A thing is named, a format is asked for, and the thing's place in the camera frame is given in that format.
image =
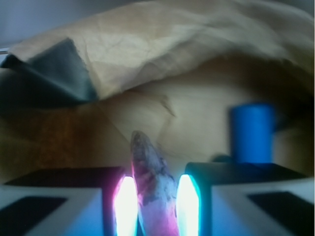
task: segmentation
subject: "pink light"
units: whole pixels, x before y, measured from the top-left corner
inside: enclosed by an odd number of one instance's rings
[[[138,218],[136,185],[132,177],[124,177],[114,197],[117,236],[135,236]]]
[[[176,214],[180,236],[199,235],[199,188],[192,176],[182,175],[177,189]]]

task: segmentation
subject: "blue cylinder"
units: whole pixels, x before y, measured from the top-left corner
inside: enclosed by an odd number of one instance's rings
[[[265,103],[231,110],[232,157],[237,163],[271,163],[274,109]]]

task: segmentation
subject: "wooden surface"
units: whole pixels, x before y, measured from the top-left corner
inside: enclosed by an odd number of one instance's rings
[[[227,111],[267,101],[288,114],[306,101],[303,83],[277,64],[217,58],[187,74],[75,108],[0,116],[0,182],[42,168],[124,166],[142,130],[178,178],[189,161],[229,154]],[[314,111],[275,134],[274,162],[314,175]]]

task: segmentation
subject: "gray wall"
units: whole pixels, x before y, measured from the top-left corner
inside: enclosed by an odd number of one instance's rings
[[[0,0],[0,48],[136,0]]]

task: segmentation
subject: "dark gray fabric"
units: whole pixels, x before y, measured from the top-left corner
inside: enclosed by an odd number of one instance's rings
[[[28,62],[8,55],[1,67],[0,113],[21,108],[61,108],[98,100],[89,72],[70,39]]]

